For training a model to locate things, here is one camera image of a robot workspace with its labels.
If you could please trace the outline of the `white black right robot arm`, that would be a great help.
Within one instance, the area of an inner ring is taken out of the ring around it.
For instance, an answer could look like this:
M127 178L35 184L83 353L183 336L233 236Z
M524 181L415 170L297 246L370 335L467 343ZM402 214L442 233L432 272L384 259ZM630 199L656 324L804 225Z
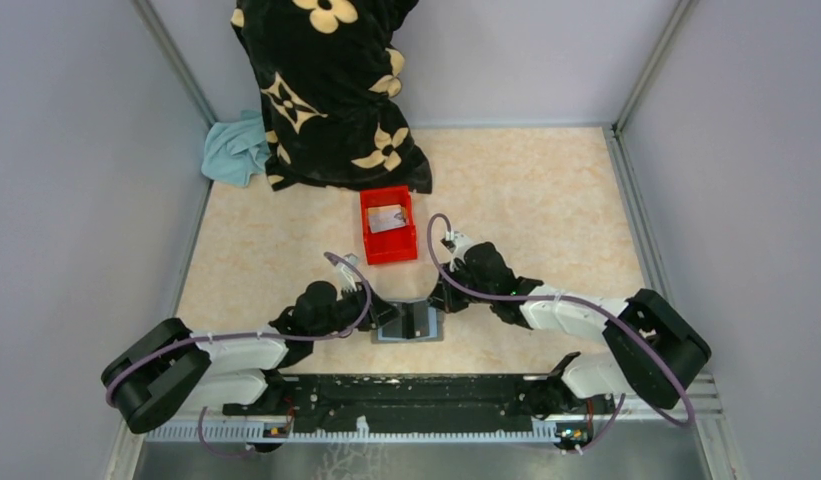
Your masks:
M549 398L562 412L604 394L635 394L671 409L711 358L708 343L654 290L641 288L628 298L579 297L516 276L490 242L454 232L442 244L451 258L439 265L431 293L438 309L456 313L482 303L506 324L607 347L602 354L576 354L556 372Z

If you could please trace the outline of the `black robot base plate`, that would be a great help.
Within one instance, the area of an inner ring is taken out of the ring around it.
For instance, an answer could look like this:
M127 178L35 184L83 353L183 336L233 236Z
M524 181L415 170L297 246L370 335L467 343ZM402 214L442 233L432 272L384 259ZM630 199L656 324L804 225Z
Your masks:
M364 418L378 434L527 433L535 420L610 414L602 395L576 398L558 379L521 374L268 375L253 403L229 403L227 416L291 415L295 433L349 433Z

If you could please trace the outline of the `grey card holder wallet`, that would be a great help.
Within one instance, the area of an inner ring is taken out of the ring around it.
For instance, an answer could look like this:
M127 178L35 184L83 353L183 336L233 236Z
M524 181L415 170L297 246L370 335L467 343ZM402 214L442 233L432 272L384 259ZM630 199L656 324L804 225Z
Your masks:
M389 301L399 313L397 319L372 332L375 344L436 342L444 339L445 314L428 300Z

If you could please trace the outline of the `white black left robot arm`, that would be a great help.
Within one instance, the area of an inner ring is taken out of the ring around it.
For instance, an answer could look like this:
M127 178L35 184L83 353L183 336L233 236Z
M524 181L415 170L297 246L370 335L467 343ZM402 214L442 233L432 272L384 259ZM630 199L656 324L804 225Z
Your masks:
M271 414L286 399L284 384L271 373L312 354L318 341L375 330L400 316L396 305L362 283L338 292L316 281L258 331L200 333L169 318L103 370L105 400L136 434L204 407L252 405Z

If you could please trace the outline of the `red plastic bin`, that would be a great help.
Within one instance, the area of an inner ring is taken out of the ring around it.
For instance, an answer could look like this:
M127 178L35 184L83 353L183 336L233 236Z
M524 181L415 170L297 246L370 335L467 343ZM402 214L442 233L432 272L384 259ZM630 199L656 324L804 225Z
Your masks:
M367 263L375 266L416 260L417 229L408 187L364 190L359 199Z

